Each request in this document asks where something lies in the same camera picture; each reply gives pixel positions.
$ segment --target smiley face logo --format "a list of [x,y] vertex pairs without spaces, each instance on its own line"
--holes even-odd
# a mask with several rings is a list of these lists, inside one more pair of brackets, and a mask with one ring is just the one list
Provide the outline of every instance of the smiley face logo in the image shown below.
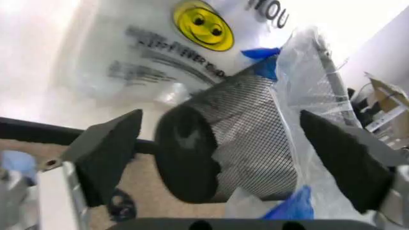
[[183,1],[175,7],[173,22],[192,42],[214,51],[226,51],[234,44],[227,23],[207,3]]

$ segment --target plastic wrap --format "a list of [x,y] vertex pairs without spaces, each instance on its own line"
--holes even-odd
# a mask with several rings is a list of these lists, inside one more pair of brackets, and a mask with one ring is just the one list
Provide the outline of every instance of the plastic wrap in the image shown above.
[[290,12],[277,0],[84,0],[55,75],[105,101],[181,103],[252,65],[241,51],[282,46]]
[[272,95],[279,106],[289,137],[297,171],[297,189],[311,187],[311,203],[317,219],[360,219],[350,201],[340,192],[299,124],[301,110],[328,120],[358,126],[328,46],[314,27],[297,30],[277,59],[277,84]]

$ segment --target white wall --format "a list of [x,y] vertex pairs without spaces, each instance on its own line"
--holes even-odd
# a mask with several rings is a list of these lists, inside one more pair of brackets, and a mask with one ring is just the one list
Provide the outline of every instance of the white wall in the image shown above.
[[409,7],[350,56],[341,69],[346,86],[358,90],[368,83],[364,71],[409,94]]

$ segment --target black lettering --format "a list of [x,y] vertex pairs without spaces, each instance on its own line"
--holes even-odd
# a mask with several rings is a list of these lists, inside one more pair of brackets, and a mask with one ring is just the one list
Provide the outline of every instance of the black lettering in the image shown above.
[[181,57],[183,57],[189,50],[187,48],[185,48],[184,50],[182,50],[182,52],[180,53]]
[[[273,5],[276,5],[276,6],[277,6],[277,9],[275,10],[274,15],[270,15],[270,10],[271,10],[271,7],[272,7]],[[276,18],[277,15],[278,15],[278,13],[280,12],[280,9],[281,9],[281,4],[280,4],[280,2],[279,2],[278,0],[272,1],[272,2],[268,5],[268,7],[266,8],[266,12],[265,12],[266,18],[269,19],[269,20],[274,20],[274,18]]]
[[207,70],[209,70],[209,71],[215,70],[215,66],[214,66],[212,63],[210,63],[210,62],[207,62],[205,68],[206,68]]
[[263,5],[263,3],[265,2],[266,0],[259,0],[259,2],[257,3],[257,5],[254,7],[254,9],[255,10],[258,10],[262,5]]
[[167,48],[168,46],[169,46],[168,43],[162,42],[162,46],[160,47],[160,49]]
[[180,44],[178,42],[173,42],[172,45],[169,47],[169,52],[171,52],[174,48],[179,47]]
[[281,21],[283,20],[283,16],[284,16],[284,14],[285,14],[285,10],[286,10],[286,9],[283,10],[283,12],[280,14],[280,16],[278,17],[278,20],[277,20],[277,27],[280,28],[280,29],[285,26],[285,24],[287,23],[288,17],[290,16],[290,15],[288,14],[287,17],[285,17],[284,22],[281,23]]
[[195,55],[196,55],[196,52],[195,52],[194,50],[189,49],[187,58],[192,58],[192,57],[194,57]]
[[201,56],[196,53],[196,56],[194,56],[194,57],[192,58],[192,60],[195,61],[195,62],[197,62],[197,61],[199,61],[199,58],[201,58]]
[[217,70],[216,71],[216,76],[224,78],[224,77],[226,77],[226,74],[224,73],[223,70]]
[[206,59],[204,59],[202,56],[199,55],[199,60],[197,61],[199,64],[203,64],[206,62]]
[[247,10],[247,11],[253,6],[253,4],[255,3],[255,1],[256,1],[256,0],[249,0],[249,2],[247,3],[247,7],[246,7],[246,10]]

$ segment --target metal screw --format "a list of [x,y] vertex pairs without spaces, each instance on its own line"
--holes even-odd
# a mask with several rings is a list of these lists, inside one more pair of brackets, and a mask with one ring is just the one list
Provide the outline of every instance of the metal screw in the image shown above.
[[43,172],[51,170],[51,169],[55,169],[57,167],[60,167],[62,165],[62,161],[58,158],[55,159],[49,159],[47,161],[45,161],[41,167],[41,170]]

